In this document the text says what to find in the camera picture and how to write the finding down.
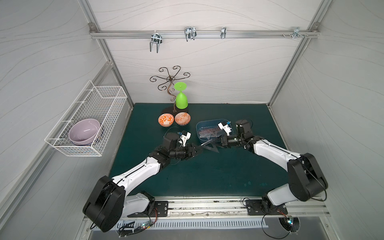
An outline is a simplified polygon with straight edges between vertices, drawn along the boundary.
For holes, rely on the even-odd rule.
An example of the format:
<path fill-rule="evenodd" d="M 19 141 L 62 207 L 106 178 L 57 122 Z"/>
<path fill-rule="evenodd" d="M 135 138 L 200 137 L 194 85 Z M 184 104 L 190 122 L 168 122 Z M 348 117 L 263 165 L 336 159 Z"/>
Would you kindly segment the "clear stencil ruler narrow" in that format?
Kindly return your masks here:
<path fill-rule="evenodd" d="M 212 128 L 200 128 L 198 130 L 198 134 L 202 137 L 207 136 L 219 136 L 221 135 L 221 131 L 219 127 L 212 127 Z"/>

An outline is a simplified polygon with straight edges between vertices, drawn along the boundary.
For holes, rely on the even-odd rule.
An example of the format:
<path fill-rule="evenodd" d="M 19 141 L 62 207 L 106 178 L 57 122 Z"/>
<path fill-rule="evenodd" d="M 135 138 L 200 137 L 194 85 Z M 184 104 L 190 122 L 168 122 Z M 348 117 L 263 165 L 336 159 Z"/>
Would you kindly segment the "small clear triangle ruler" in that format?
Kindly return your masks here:
<path fill-rule="evenodd" d="M 208 151 L 218 153 L 219 148 L 223 148 L 223 147 L 217 147 L 216 145 L 214 145 L 215 139 L 210 139 L 210 140 L 206 141 L 205 143 L 202 143 L 200 146 L 202 146 L 204 149 L 206 149 Z"/>

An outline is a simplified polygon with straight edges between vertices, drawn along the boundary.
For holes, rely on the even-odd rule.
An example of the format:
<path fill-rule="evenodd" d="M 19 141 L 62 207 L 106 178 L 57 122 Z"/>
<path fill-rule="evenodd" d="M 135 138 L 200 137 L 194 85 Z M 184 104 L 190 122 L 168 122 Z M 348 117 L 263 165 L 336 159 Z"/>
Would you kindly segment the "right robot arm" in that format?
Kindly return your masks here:
<path fill-rule="evenodd" d="M 288 183 L 267 192 L 262 197 L 265 211 L 282 206 L 289 202 L 306 202 L 320 193 L 325 193 L 328 182 L 312 154 L 291 152 L 263 137 L 254 135 L 247 120 L 236 122 L 237 134 L 232 134 L 230 123 L 218 123 L 225 133 L 218 138 L 223 148 L 242 147 L 251 153 L 264 157 L 281 167 L 288 174 Z"/>

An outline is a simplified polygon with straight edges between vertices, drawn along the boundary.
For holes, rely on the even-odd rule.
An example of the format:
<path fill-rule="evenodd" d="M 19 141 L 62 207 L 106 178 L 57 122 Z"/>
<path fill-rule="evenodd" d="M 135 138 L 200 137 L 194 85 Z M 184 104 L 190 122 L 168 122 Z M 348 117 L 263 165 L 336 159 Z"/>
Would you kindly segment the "blue plastic storage box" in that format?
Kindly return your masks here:
<path fill-rule="evenodd" d="M 203 144 L 208 140 L 226 135 L 226 131 L 221 129 L 219 124 L 222 124 L 222 126 L 227 124 L 230 128 L 232 128 L 232 123 L 226 119 L 215 119 L 198 122 L 196 125 L 196 131 L 200 143 Z"/>

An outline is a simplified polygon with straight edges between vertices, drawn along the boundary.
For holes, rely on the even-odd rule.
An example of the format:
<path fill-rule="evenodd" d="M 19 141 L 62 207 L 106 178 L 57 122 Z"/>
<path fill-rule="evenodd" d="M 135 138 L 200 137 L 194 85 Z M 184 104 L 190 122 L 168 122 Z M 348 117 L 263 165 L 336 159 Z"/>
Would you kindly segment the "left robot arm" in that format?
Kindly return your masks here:
<path fill-rule="evenodd" d="M 92 221 L 92 226 L 108 232 L 123 216 L 150 215 L 155 203 L 153 196 L 147 192 L 130 193 L 166 168 L 172 159 L 189 160 L 201 154 L 204 151 L 202 146 L 188 143 L 189 137 L 188 132 L 182 135 L 168 133 L 163 143 L 132 169 L 112 178 L 101 177 L 83 207 L 83 214 Z"/>

